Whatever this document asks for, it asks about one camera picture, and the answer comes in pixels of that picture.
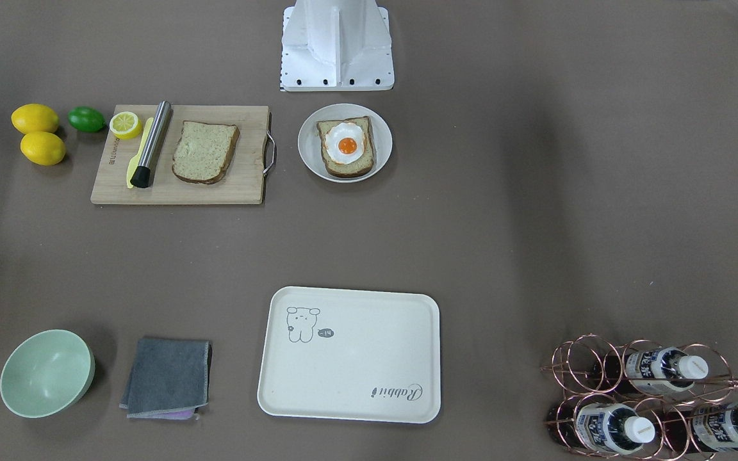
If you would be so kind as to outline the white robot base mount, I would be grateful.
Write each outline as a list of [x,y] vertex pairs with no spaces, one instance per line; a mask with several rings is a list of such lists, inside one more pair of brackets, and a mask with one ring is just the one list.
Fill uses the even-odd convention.
[[297,1],[282,15],[279,89],[374,92],[395,86],[390,15],[375,1]]

